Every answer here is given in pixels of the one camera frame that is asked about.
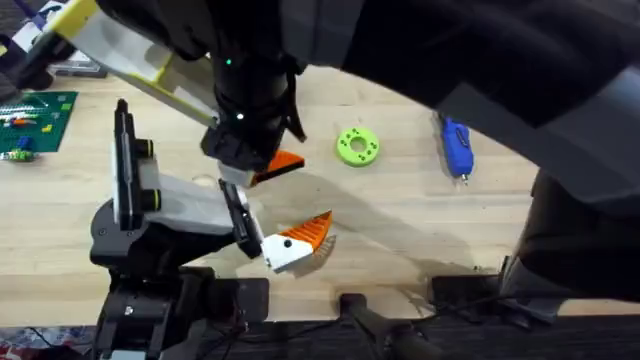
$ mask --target light wood tabletop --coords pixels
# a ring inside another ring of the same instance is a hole
[[[118,98],[129,102],[137,136],[155,141],[161,171],[198,183],[218,176],[200,151],[202,125],[117,78],[58,78],[51,90],[80,92],[59,152],[0,163],[0,326],[95,323],[109,279],[89,261],[89,226],[110,197]],[[531,202],[533,164],[472,133],[476,167],[465,187],[447,174],[436,123],[423,106],[322,68],[305,72],[297,98],[308,140],[287,134],[283,148],[304,156],[306,167],[248,194],[267,233],[332,209],[329,256],[280,275],[235,246],[194,262],[221,277],[269,278],[271,320],[335,318],[343,292],[367,295],[386,316],[426,316],[431,277],[493,273],[511,253]],[[338,134],[353,126],[380,139],[368,167],[351,168],[335,155]],[[573,301],[562,310],[630,312],[638,306],[615,301]]]

